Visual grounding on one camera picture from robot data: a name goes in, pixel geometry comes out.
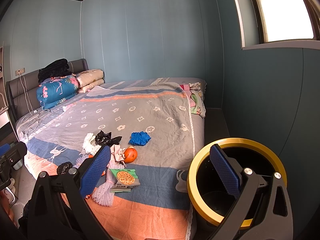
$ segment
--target window glass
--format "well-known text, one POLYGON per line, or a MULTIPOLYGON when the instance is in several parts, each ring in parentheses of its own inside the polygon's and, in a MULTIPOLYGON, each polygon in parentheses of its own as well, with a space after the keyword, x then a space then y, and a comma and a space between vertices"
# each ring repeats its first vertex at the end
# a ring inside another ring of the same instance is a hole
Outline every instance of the window glass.
POLYGON ((257 0, 265 41, 312 39, 313 29, 303 0, 257 0))

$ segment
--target snack package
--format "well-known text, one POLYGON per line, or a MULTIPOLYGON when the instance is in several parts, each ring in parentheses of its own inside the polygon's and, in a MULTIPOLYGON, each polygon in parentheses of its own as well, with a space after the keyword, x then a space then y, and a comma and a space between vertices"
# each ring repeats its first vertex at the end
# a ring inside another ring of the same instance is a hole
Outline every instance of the snack package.
POLYGON ((110 189, 110 192, 129 191, 140 185, 135 170, 128 169, 110 169, 116 177, 117 183, 110 189))

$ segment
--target mattress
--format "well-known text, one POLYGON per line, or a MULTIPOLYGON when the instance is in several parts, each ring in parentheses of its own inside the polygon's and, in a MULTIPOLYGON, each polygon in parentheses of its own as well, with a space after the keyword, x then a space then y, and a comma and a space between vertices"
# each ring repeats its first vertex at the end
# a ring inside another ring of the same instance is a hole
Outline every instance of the mattress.
POLYGON ((54 175, 61 163, 75 164, 88 132, 112 131, 123 136, 120 145, 127 147, 131 132, 149 131, 150 142, 138 147, 137 160, 128 165, 141 185, 134 192, 116 193, 112 207, 92 199, 88 205, 115 238, 192 239, 195 217, 184 186, 188 166, 204 145, 204 119, 188 111, 179 86, 192 82, 205 89, 203 80, 187 78, 106 83, 41 113, 40 120, 21 118, 17 134, 28 147, 25 166, 35 178, 42 170, 54 175))

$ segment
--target window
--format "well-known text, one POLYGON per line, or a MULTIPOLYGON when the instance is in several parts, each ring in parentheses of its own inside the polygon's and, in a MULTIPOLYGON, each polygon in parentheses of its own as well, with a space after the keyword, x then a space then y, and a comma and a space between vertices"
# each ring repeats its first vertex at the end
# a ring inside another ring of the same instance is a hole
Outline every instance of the window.
POLYGON ((254 3, 260 14, 257 20, 263 32, 262 42, 317 39, 311 19, 317 18, 318 23, 319 18, 307 4, 308 0, 255 0, 254 3))

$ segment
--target electrical outlet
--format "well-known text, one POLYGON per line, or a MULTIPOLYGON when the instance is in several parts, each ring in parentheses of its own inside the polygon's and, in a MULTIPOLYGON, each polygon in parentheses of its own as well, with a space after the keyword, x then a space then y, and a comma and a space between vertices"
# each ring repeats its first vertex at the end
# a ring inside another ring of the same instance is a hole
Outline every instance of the electrical outlet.
POLYGON ((22 74, 22 73, 25 73, 26 69, 22 68, 22 69, 16 70, 16 76, 19 76, 19 71, 20 71, 20 74, 22 74))

